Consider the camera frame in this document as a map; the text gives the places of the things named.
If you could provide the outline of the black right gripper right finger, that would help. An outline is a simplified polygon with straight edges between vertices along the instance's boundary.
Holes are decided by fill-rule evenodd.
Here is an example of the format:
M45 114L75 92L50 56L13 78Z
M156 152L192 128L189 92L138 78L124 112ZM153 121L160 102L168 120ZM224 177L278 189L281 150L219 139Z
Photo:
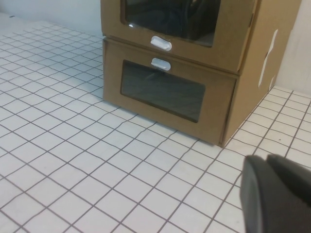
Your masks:
M311 231L311 172L279 155L269 155L267 163L273 169L281 184L285 186L290 199L284 201L286 233L309 233Z

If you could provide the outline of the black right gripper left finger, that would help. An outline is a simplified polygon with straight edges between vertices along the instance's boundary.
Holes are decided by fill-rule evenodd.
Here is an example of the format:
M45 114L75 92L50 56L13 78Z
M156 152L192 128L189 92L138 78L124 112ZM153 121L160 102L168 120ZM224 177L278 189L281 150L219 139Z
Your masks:
M258 156L247 156L242 169L240 199L247 233L271 233L275 228L276 188L279 179Z

